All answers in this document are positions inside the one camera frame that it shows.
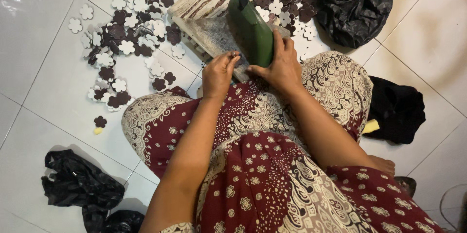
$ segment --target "paisley pattern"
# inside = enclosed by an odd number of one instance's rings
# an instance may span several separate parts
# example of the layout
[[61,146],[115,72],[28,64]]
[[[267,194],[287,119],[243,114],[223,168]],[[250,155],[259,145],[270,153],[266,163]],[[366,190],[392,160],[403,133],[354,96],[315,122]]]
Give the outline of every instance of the paisley pattern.
[[[365,70],[335,51],[321,53],[301,66],[305,88],[358,141],[373,87]],[[125,111],[125,137],[157,176],[164,174],[198,104],[199,100],[175,87],[141,97]],[[369,184],[373,169],[340,167],[345,175],[332,175],[333,170],[325,173],[310,159],[290,106],[273,88],[261,79],[235,84],[218,116],[195,227],[184,223],[164,232],[383,231],[382,221],[370,219],[373,214],[367,212],[375,203],[385,207],[384,197],[376,194],[381,192]],[[391,182],[386,179],[378,187],[384,190]],[[398,194],[394,189],[386,193]],[[406,205],[405,198],[400,200]],[[390,224],[385,227],[395,229]]]

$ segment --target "white foam flower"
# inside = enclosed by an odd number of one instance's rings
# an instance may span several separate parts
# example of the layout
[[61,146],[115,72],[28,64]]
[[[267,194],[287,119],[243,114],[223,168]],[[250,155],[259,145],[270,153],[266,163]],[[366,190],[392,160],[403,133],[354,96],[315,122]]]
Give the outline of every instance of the white foam flower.
[[124,7],[126,7],[126,1],[125,0],[112,0],[112,6],[118,10],[122,10]]

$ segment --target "black cloth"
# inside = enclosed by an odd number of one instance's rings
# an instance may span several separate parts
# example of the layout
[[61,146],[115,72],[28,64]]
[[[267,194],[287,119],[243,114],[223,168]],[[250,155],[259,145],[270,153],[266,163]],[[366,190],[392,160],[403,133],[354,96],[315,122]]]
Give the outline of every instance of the black cloth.
[[49,205],[83,207],[86,231],[99,233],[108,211],[123,199],[123,185],[71,149],[48,152],[45,166],[57,172],[41,177]]
[[368,120],[375,119],[380,129],[364,135],[410,144],[415,132],[426,121],[423,94],[414,87],[399,86],[373,76],[370,79],[374,86]]
[[382,30],[392,0],[318,0],[317,19],[335,43],[358,48]]

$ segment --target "woman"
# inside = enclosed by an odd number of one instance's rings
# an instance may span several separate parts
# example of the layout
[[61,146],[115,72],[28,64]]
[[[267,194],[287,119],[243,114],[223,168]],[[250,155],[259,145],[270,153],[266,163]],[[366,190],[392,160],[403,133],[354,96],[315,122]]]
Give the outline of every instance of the woman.
[[126,138],[161,179],[140,232],[442,232],[358,142],[365,70],[329,51],[301,65],[277,31],[269,84],[229,86],[240,58],[215,57],[203,98],[174,88],[125,111]]

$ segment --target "left hand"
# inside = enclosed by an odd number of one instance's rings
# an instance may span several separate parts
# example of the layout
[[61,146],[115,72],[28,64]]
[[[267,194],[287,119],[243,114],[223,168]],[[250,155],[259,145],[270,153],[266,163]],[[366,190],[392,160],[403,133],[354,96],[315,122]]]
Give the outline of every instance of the left hand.
[[235,63],[240,59],[238,51],[229,51],[215,57],[203,70],[203,100],[223,102],[230,87]]

